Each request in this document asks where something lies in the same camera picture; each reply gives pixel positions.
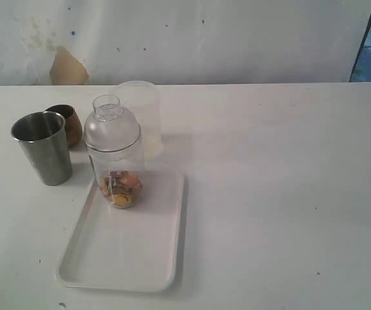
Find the clear domed shaker lid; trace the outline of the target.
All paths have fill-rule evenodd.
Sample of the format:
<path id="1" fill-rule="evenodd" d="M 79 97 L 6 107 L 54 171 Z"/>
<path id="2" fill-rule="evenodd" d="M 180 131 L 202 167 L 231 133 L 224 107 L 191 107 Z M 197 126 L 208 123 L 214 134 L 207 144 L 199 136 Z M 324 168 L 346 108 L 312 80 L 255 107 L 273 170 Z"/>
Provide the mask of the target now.
<path id="1" fill-rule="evenodd" d="M 140 124 L 123 107 L 119 97 L 106 94 L 93 102 L 93 111 L 84 124 L 83 140 L 90 149 L 117 152 L 129 148 L 141 138 Z"/>

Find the white rectangular plastic tray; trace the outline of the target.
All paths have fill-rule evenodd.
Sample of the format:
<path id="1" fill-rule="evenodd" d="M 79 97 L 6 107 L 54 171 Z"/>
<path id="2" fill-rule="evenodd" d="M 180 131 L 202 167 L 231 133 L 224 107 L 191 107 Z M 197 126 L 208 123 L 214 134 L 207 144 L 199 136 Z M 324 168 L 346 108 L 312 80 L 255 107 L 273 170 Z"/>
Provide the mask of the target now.
<path id="1" fill-rule="evenodd" d="M 55 270 L 63 286 L 159 293 L 173 283 L 185 176 L 149 170 L 143 181 L 140 201 L 117 209 L 91 180 Z"/>

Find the clear plastic shaker cup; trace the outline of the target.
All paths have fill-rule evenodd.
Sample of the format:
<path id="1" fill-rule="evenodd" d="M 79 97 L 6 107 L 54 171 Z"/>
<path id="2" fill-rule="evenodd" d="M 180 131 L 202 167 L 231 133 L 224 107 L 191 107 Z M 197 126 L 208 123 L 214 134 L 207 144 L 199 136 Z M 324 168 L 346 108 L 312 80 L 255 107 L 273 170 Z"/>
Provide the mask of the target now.
<path id="1" fill-rule="evenodd" d="M 100 152 L 90 148 L 87 151 L 99 188 L 100 178 L 109 171 L 133 172 L 140 177 L 143 183 L 142 172 L 145 169 L 145 163 L 140 144 L 132 145 L 117 152 Z"/>

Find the stainless steel cup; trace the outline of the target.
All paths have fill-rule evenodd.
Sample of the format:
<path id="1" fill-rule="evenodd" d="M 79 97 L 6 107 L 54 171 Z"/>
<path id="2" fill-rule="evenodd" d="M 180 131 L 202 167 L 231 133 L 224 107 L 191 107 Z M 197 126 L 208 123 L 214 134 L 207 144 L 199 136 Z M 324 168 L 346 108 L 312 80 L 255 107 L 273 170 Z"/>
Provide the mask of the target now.
<path id="1" fill-rule="evenodd" d="M 41 111 L 23 116 L 12 125 L 11 135 L 45 185 L 61 185 L 72 176 L 65 118 L 61 114 Z"/>

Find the translucent frosted plastic cup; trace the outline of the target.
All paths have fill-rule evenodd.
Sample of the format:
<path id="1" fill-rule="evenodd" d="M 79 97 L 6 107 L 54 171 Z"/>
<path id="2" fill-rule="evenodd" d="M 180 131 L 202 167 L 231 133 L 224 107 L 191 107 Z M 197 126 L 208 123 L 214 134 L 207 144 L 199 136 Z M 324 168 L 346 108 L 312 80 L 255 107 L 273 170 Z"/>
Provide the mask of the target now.
<path id="1" fill-rule="evenodd" d="M 164 146 L 160 120 L 160 96 L 156 85 L 147 81 L 127 81 L 113 88 L 111 94 L 136 117 L 142 130 L 145 160 L 158 156 Z"/>

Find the black metal window post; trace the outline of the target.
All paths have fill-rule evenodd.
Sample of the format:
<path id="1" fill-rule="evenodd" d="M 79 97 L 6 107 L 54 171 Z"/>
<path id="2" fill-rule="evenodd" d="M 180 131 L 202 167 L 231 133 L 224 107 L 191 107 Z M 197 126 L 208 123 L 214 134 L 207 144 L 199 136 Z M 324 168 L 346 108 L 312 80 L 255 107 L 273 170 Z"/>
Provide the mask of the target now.
<path id="1" fill-rule="evenodd" d="M 350 74 L 350 79 L 349 79 L 349 82 L 352 82 L 353 81 L 353 76 L 354 76 L 354 73 L 355 73 L 355 69 L 356 69 L 356 66 L 357 66 L 357 62 L 359 60 L 359 57 L 361 55 L 361 52 L 362 50 L 364 49 L 364 45 L 365 45 L 365 41 L 367 39 L 367 36 L 368 36 L 368 33 L 370 31 L 370 28 L 371 28 L 371 12 L 370 12 L 370 17 L 368 19 L 368 22 L 366 24 L 366 28 L 365 28 L 365 32 L 364 32 L 364 36 L 361 40 L 361 44 L 360 44 L 360 47 L 359 47 L 359 50 L 358 50 L 358 53 L 357 53 L 357 56 L 356 56 L 356 59 L 354 61 L 354 65 L 352 67 L 352 71 L 351 71 L 351 74 Z"/>

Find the pile of brown cubes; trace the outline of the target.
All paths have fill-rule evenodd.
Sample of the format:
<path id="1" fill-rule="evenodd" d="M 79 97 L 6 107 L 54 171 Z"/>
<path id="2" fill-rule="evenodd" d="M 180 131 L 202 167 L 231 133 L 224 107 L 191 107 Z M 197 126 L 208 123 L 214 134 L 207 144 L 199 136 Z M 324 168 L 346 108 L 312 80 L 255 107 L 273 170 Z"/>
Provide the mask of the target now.
<path id="1" fill-rule="evenodd" d="M 140 198 L 143 183 L 140 177 L 129 171 L 109 171 L 100 178 L 103 196 L 117 209 L 132 207 Z"/>

